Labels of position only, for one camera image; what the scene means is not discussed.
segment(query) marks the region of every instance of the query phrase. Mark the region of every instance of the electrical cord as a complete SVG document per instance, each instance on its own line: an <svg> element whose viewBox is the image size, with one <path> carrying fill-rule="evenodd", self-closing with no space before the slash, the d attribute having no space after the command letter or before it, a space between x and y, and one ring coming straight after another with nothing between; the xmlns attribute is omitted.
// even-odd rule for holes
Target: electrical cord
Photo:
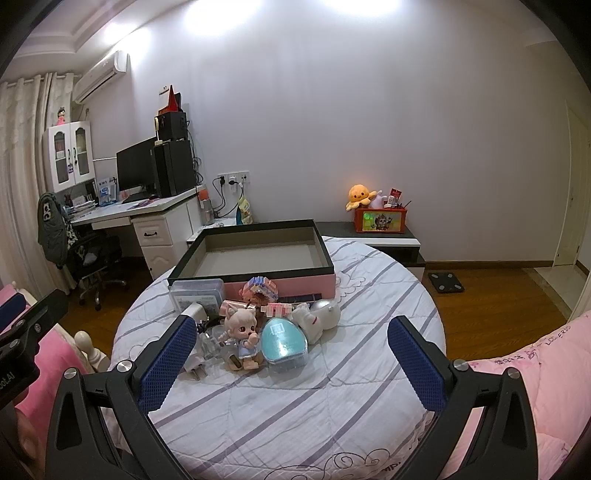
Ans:
<svg viewBox="0 0 591 480"><path fill-rule="evenodd" d="M216 187L216 180L219 180L220 181L220 189L222 190L221 192ZM216 189L217 194L222 199L222 202L217 207L215 207L213 209L213 213L217 213L218 211L222 210L226 206L226 197L224 197L224 195L223 195L223 183L222 183L222 180L224 180L223 177L217 177L217 178L213 179L213 182L212 182L213 188Z"/></svg>
<svg viewBox="0 0 591 480"><path fill-rule="evenodd" d="M191 155L193 156L193 171L195 172L195 180L197 181L197 185L201 185L203 183L203 175L201 175L201 173L199 172L199 167L201 166L201 163L203 162L201 160L201 158L199 158L197 155L195 155L195 148L194 148L194 141L193 141L193 135L191 134L191 131L189 130L189 124L191 123L191 120L187 121L187 132L189 133L189 144L191 145Z"/></svg>
<svg viewBox="0 0 591 480"><path fill-rule="evenodd" d="M236 205L234 205L228 213L225 213L224 215L220 215L220 212L215 212L216 218L224 218L224 217L227 217L228 215L230 215L234 211L235 208L238 208L238 204L240 203L240 199L244 196L244 185L241 181L238 182L236 180L230 180L228 183L230 185L234 185L235 183L238 183L240 185L240 188L241 188L240 196L238 197L238 201L236 202Z"/></svg>

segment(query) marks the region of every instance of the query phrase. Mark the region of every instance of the white door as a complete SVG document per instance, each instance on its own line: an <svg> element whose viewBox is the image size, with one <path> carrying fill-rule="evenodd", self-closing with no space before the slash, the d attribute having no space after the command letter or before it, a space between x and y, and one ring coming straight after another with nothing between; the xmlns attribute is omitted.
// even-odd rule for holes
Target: white door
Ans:
<svg viewBox="0 0 591 480"><path fill-rule="evenodd" d="M567 106L567 110L570 130L569 198L554 265L573 265L577 261L591 200L589 128L570 107Z"/></svg>
<svg viewBox="0 0 591 480"><path fill-rule="evenodd" d="M59 192L73 187L74 159L70 148L70 125L52 127L48 132L49 166L53 191Z"/></svg>
<svg viewBox="0 0 591 480"><path fill-rule="evenodd" d="M70 124L70 139L72 142L72 158L74 160L76 183L94 179L95 168L92 164L90 123L72 122Z"/></svg>

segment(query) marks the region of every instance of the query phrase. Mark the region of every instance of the wall outlet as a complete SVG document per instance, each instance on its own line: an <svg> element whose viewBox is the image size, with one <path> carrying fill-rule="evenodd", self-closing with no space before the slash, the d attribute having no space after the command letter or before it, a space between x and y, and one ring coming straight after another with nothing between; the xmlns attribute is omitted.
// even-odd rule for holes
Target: wall outlet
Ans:
<svg viewBox="0 0 591 480"><path fill-rule="evenodd" d="M251 181L251 173L249 171L234 171L230 173L220 173L217 178L223 177L226 181L226 185L229 185L230 177L236 177L236 181L243 182L244 184L250 183ZM236 185L236 190L232 189L232 192L238 192L239 188Z"/></svg>

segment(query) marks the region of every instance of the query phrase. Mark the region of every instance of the white cabinet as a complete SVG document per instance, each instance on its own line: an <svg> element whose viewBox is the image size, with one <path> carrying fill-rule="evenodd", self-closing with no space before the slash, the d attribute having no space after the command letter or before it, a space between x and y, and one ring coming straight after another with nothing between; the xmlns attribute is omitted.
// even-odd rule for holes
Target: white cabinet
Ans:
<svg viewBox="0 0 591 480"><path fill-rule="evenodd" d="M49 127L43 135L43 156L51 192L94 179L90 122Z"/></svg>
<svg viewBox="0 0 591 480"><path fill-rule="evenodd" d="M184 202L158 215L131 220L154 279L173 268L187 251L187 239L193 234L188 205Z"/></svg>

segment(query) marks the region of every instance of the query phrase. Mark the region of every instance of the orange plush toy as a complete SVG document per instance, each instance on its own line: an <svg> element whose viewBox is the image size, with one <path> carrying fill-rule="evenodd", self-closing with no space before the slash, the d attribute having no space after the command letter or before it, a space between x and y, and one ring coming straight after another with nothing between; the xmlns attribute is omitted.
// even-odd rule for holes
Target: orange plush toy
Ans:
<svg viewBox="0 0 591 480"><path fill-rule="evenodd" d="M367 207L378 192L370 192L364 185L354 185L349 190L349 203L347 211L353 210L359 206Z"/></svg>

